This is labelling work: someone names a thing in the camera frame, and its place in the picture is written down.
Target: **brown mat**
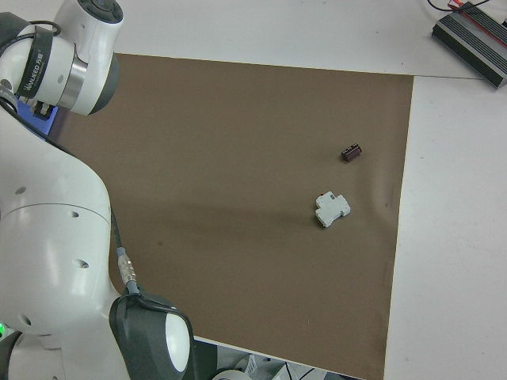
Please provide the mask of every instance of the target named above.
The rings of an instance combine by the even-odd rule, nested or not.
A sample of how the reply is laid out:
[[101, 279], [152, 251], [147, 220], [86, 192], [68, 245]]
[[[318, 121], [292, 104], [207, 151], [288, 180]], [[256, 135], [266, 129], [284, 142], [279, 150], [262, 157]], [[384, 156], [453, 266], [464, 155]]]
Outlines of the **brown mat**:
[[[109, 107], [68, 116], [59, 141], [108, 186], [145, 288], [198, 336], [381, 379], [412, 77], [120, 65]], [[364, 153], [346, 164], [354, 142]], [[324, 229], [327, 191], [352, 213]]]

